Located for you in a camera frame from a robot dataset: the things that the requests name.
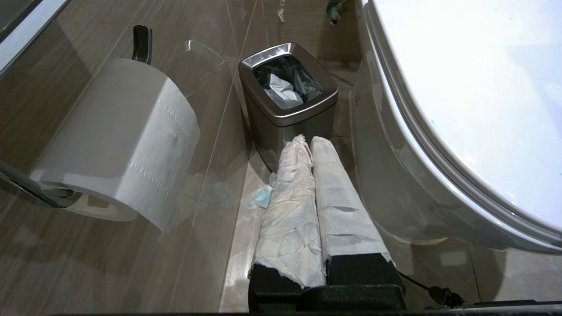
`tiled floor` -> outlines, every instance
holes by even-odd
[[[348,94],[355,82],[358,63],[322,61],[340,88],[332,143],[354,185]],[[270,172],[252,149],[242,197],[268,182]],[[241,203],[238,214],[221,312],[248,310],[247,273],[265,210],[248,210]],[[466,304],[479,301],[534,299],[562,300],[562,256],[546,256],[509,249],[496,251],[453,239],[434,246],[400,243],[380,232],[396,268],[427,286],[449,287]],[[409,310],[438,307],[426,291],[404,280]]]

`toilet paper holder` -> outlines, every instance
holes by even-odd
[[[145,25],[133,28],[133,60],[150,65],[152,29]],[[0,189],[31,204],[65,208],[74,204],[82,193],[60,183],[38,183],[0,160]]]

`toilet paper roll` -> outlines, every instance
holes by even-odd
[[[166,75],[138,61],[110,60],[31,178],[84,193],[69,211],[117,221],[141,214],[166,231],[199,132],[195,112]]]

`stainless steel trash can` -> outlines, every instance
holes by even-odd
[[[299,134],[303,134],[309,144],[314,136],[330,139],[338,86],[304,48],[295,43],[271,47],[241,61],[238,70],[253,141],[272,171],[277,170],[284,141],[291,141]],[[278,98],[274,101],[270,95],[275,96],[275,93],[268,89],[273,76],[268,74],[292,83],[302,104],[287,105]]]

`black cable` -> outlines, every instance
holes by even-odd
[[[418,282],[418,281],[416,281],[416,280],[410,278],[409,276],[403,274],[403,273],[400,272],[400,271],[398,271],[398,273],[402,276],[402,278],[404,278],[404,279],[406,279],[406,280],[412,282],[413,284],[415,284],[415,285],[417,285],[417,286],[423,288],[423,289],[426,290],[426,291],[429,291],[429,287],[427,287],[427,286],[421,284],[420,282]]]
[[[438,286],[427,287],[420,282],[410,278],[409,276],[403,274],[402,272],[398,271],[398,273],[406,280],[412,282],[413,284],[423,288],[429,293],[429,296],[438,304],[443,306],[449,306],[450,308],[454,308],[457,306],[462,306],[464,300],[460,295],[451,291],[448,287],[442,288]]]

